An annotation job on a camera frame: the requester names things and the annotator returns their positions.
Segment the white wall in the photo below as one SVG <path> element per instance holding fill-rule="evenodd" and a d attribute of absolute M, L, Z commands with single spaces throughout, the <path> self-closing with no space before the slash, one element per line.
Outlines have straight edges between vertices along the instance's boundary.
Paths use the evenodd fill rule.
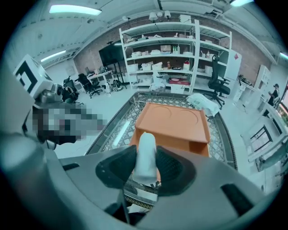
<path fill-rule="evenodd" d="M 49 77 L 54 81 L 54 83 L 63 85 L 63 80 L 69 77 L 66 69 L 70 66 L 72 66 L 75 71 L 75 74 L 71 75 L 70 79 L 76 80 L 78 78 L 78 71 L 76 69 L 73 59 L 69 61 L 63 61 L 45 70 L 48 73 Z"/>
<path fill-rule="evenodd" d="M 277 83 L 279 85 L 280 97 L 282 97 L 288 81 L 288 68 L 285 68 L 283 66 L 271 65 L 270 72 L 271 79 L 267 86 L 267 92 L 274 92 L 273 85 Z"/>

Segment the orange box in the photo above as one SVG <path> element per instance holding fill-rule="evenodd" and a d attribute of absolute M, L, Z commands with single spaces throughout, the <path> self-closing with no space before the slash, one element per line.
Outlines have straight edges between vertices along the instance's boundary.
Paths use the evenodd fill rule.
<path fill-rule="evenodd" d="M 151 133 L 156 145 L 173 147 L 209 157 L 210 133 L 204 111 L 148 102 L 135 122 L 130 145 Z"/>

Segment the brick wall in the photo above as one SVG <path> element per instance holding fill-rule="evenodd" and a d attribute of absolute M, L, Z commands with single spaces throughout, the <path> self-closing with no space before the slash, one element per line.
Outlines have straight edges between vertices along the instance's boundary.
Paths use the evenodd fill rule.
<path fill-rule="evenodd" d="M 193 18 L 199 20 L 200 25 L 212 27 L 226 33 L 232 31 L 232 49 L 242 55 L 242 62 L 239 74 L 242 74 L 244 77 L 248 78 L 252 83 L 255 83 L 256 81 L 260 65 L 265 65 L 268 69 L 270 69 L 271 61 L 256 45 L 254 45 L 242 34 L 225 25 L 222 25 L 219 22 L 210 19 L 202 17 Z M 177 15 L 172 15 L 171 21 L 178 21 Z M 135 19 L 130 23 L 131 27 L 136 27 L 151 22 L 148 20 L 148 17 L 142 17 Z M 122 30 L 126 30 L 129 28 L 128 23 L 124 23 L 116 28 L 113 28 L 112 30 L 106 32 L 99 38 L 92 41 L 74 58 L 75 65 L 79 73 L 85 73 L 85 67 L 88 67 L 90 70 L 97 70 L 103 65 L 99 55 L 99 50 L 106 47 L 107 42 L 109 41 L 115 42 L 120 40 L 120 27 L 122 28 Z M 222 39 L 221 45 L 228 46 L 227 41 L 225 39 Z"/>

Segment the wall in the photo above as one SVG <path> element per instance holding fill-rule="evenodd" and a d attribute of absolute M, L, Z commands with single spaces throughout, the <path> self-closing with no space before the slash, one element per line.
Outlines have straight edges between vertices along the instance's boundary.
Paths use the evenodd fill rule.
<path fill-rule="evenodd" d="M 260 65 L 265 65 L 268 69 L 270 69 L 271 61 L 257 46 L 255 46 L 242 34 L 214 20 L 194 16 L 192 16 L 192 18 L 199 20 L 200 25 L 212 27 L 226 33 L 232 31 L 232 49 L 242 55 L 239 74 L 242 74 L 252 83 L 256 82 Z M 178 16 L 173 14 L 171 21 L 179 21 Z M 142 17 L 132 20 L 131 27 L 136 27 L 147 23 L 151 23 L 148 20 L 148 17 Z M 75 65 L 79 73 L 85 73 L 85 67 L 88 67 L 90 70 L 94 70 L 102 66 L 99 50 L 106 47 L 107 42 L 115 42 L 120 39 L 119 28 L 126 30 L 129 28 L 129 26 L 127 23 L 123 23 L 122 25 L 113 28 L 112 30 L 92 41 L 82 51 L 79 52 L 79 54 L 74 58 Z M 221 45 L 228 46 L 228 43 L 225 39 L 223 39 L 221 41 Z"/>
<path fill-rule="evenodd" d="M 75 74 L 71 75 L 70 79 L 76 80 L 78 78 L 78 71 L 73 60 L 63 61 L 45 70 L 55 83 L 63 85 L 63 80 L 69 77 L 66 68 L 70 66 L 72 66 L 75 71 Z"/>
<path fill-rule="evenodd" d="M 273 85 L 277 83 L 279 85 L 279 95 L 280 97 L 282 97 L 288 81 L 288 68 L 285 68 L 283 66 L 272 65 L 270 72 L 271 72 L 271 80 L 267 86 L 268 91 L 273 92 L 274 91 Z"/>

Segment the white metal shelving unit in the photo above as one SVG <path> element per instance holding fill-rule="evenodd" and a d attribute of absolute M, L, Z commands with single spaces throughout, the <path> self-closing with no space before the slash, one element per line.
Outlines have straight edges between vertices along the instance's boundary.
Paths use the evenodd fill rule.
<path fill-rule="evenodd" d="M 153 39 L 146 39 L 146 40 L 140 40 L 135 42 L 130 42 L 125 44 L 124 43 L 124 35 L 127 35 L 130 38 L 133 37 L 141 37 L 142 35 L 149 34 L 149 33 L 158 33 L 158 32 L 184 32 L 184 34 L 193 35 L 194 39 L 189 38 L 180 38 L 180 37 L 161 37 L 161 38 L 153 38 Z M 211 78 L 211 75 L 205 73 L 205 72 L 199 72 L 198 71 L 198 63 L 199 61 L 206 61 L 206 62 L 212 62 L 212 59 L 200 57 L 200 48 L 206 48 L 215 52 L 218 52 L 220 56 L 220 61 L 218 62 L 219 66 L 222 68 L 220 73 L 222 75 L 219 75 L 219 77 L 224 77 L 225 75 L 225 69 L 227 67 L 227 61 L 228 61 L 228 55 L 232 47 L 232 32 L 230 34 L 226 34 L 222 31 L 216 30 L 214 28 L 206 27 L 199 25 L 199 21 L 195 20 L 195 23 L 182 23 L 182 22 L 158 22 L 158 23 L 151 23 L 142 25 L 139 27 L 133 27 L 129 30 L 122 31 L 119 29 L 120 38 L 121 38 L 121 44 L 122 44 L 122 50 L 124 53 L 124 59 L 125 64 L 128 66 L 128 61 L 134 61 L 140 60 L 140 59 L 146 59 L 146 58 L 187 58 L 190 60 L 190 63 L 194 61 L 194 65 L 190 66 L 189 71 L 184 70 L 160 70 L 156 72 L 165 72 L 165 73 L 181 73 L 183 75 L 187 76 L 187 79 L 190 80 L 190 85 L 185 85 L 185 88 L 189 89 L 189 92 L 192 92 L 194 89 L 201 89 L 206 91 L 212 91 L 208 88 L 208 81 L 207 83 L 200 83 L 197 81 L 197 79 L 203 79 L 206 78 L 209 80 Z M 212 42 L 207 42 L 200 40 L 200 37 L 204 35 L 207 37 L 211 37 L 214 40 L 218 40 L 219 44 L 215 44 Z M 229 48 L 223 47 L 220 45 L 220 39 L 223 38 L 229 38 Z M 144 55 L 139 57 L 127 57 L 126 56 L 126 49 L 132 48 L 139 48 L 139 47 L 145 47 L 145 46 L 151 46 L 151 45 L 162 45 L 162 44 L 184 44 L 184 45 L 190 45 L 190 51 L 193 51 L 192 47 L 195 50 L 194 55 L 184 55 L 184 54 L 159 54 L 159 55 Z M 129 77 L 129 82 L 131 87 L 132 86 L 150 86 L 151 84 L 148 83 L 138 83 L 138 84 L 132 84 L 131 83 L 131 75 L 137 75 L 138 74 L 145 74 L 145 73 L 153 73 L 154 71 L 134 71 L 129 72 L 127 68 L 127 74 Z"/>

